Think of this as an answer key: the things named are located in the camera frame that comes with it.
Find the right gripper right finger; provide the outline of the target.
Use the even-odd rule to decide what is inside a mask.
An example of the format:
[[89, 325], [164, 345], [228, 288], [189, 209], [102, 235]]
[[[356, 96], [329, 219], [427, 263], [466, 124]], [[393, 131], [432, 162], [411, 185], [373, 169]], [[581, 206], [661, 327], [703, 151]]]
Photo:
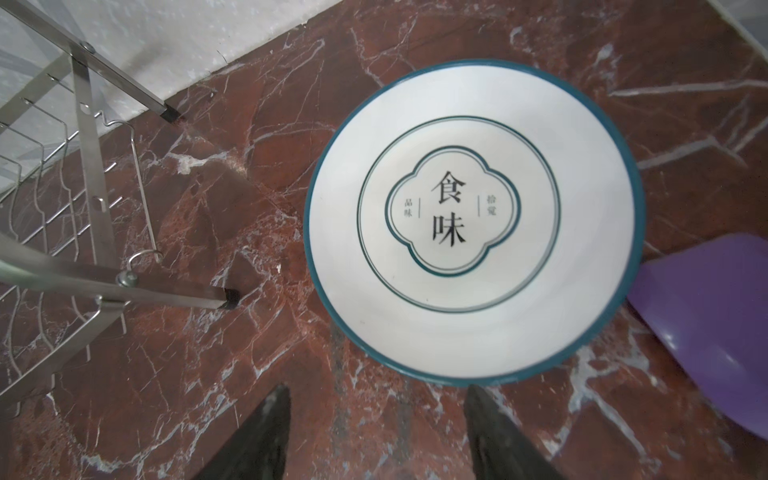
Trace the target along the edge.
[[463, 409], [477, 480], [564, 479], [483, 388], [468, 387]]

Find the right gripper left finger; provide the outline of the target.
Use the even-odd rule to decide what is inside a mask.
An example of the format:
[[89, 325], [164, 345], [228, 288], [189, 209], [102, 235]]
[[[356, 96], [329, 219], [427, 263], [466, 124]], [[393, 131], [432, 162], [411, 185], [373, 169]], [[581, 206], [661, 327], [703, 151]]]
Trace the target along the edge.
[[278, 384], [193, 479], [282, 479], [290, 422], [290, 390]]

